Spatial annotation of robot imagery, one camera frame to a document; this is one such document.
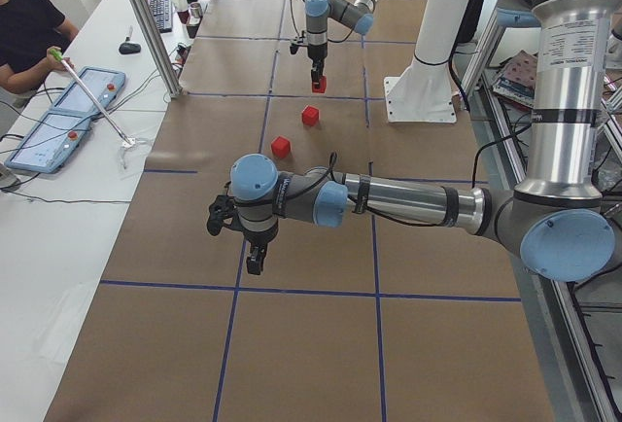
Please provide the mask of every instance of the hand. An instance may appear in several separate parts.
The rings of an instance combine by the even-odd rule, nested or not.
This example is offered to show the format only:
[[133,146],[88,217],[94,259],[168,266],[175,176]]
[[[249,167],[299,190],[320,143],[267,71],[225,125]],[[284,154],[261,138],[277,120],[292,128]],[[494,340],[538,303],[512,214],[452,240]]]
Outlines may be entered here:
[[[52,55],[51,51],[52,50],[56,50],[58,52],[60,52],[60,48],[58,46],[52,46],[51,48],[48,48],[47,53],[46,53],[46,61],[48,62],[48,65],[50,67],[50,70],[65,70],[65,66],[62,65],[60,63],[59,60],[56,60],[56,58]],[[69,66],[73,69],[74,64],[71,61],[71,58],[69,57],[63,57],[63,59],[65,59],[65,61],[67,61],[67,63],[69,64]]]

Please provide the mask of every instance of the black shirt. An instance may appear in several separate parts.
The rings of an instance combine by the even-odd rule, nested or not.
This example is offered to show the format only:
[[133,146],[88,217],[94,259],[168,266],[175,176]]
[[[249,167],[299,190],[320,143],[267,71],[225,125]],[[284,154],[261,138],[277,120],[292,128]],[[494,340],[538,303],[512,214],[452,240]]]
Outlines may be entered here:
[[0,66],[9,64],[17,74],[43,59],[50,46],[66,50],[69,40],[54,30],[63,21],[50,0],[9,0],[0,6]]

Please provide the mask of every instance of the white table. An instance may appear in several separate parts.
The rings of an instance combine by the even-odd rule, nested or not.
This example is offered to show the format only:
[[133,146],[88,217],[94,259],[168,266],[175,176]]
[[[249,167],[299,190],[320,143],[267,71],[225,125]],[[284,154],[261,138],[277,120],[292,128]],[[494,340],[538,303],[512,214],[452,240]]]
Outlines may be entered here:
[[[120,55],[129,25],[143,46]],[[165,47],[189,44],[175,18],[162,34]],[[67,51],[76,68],[97,66],[127,74],[123,99],[156,70],[128,0],[103,0]],[[65,87],[67,74],[53,73],[48,88]],[[113,114],[132,137],[154,139],[168,98],[160,78]],[[39,119],[50,102],[34,98],[24,115]],[[34,123],[19,118],[12,133]],[[0,142],[0,152],[15,140]],[[56,174],[41,175],[19,191],[46,199],[131,200],[151,147],[141,145],[119,158],[121,140],[104,120],[92,127],[78,151]],[[5,160],[8,154],[0,155]],[[0,420],[43,419],[73,349],[97,283],[121,227],[127,204],[60,204],[0,193]]]

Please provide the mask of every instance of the white mounting pedestal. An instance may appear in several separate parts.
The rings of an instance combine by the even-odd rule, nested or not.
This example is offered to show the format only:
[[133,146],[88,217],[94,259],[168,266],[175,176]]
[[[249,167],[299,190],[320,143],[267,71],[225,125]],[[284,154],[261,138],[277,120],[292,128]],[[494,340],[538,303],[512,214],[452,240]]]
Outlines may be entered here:
[[399,78],[384,81],[390,123],[454,123],[447,60],[468,0],[428,0],[415,57]]
[[454,123],[451,87],[445,66],[413,61],[401,77],[384,81],[390,123]]

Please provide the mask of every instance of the person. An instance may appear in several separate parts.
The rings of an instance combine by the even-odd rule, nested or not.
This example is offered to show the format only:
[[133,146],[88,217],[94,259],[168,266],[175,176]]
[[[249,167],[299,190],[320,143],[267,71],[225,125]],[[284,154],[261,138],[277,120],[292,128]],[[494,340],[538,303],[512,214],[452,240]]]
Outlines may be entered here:
[[78,31],[50,0],[0,0],[0,87],[26,93],[64,70],[50,50],[64,52]]

